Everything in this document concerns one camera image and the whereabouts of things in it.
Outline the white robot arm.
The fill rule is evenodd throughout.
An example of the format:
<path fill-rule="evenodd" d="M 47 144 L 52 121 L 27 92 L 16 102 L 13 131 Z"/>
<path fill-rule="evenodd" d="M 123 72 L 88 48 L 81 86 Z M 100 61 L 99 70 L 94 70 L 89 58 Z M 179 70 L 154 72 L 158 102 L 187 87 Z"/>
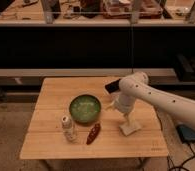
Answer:
<path fill-rule="evenodd" d="M 148 83 L 149 77 L 144 72 L 123 77 L 118 83 L 120 94 L 114 100 L 114 107 L 123 114 L 129 114 L 135 101 L 140 99 L 195 130 L 195 100 L 155 89 Z"/>

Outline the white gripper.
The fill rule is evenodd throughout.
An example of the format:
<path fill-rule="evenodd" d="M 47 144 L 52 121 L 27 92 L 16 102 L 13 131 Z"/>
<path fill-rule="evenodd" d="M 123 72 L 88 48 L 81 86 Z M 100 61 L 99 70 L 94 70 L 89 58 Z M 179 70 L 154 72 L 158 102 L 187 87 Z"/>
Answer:
<path fill-rule="evenodd" d="M 135 103 L 135 98 L 128 96 L 124 93 L 120 93 L 114 100 L 114 107 L 124 114 L 126 124 L 131 125 L 130 112 L 132 111 Z"/>

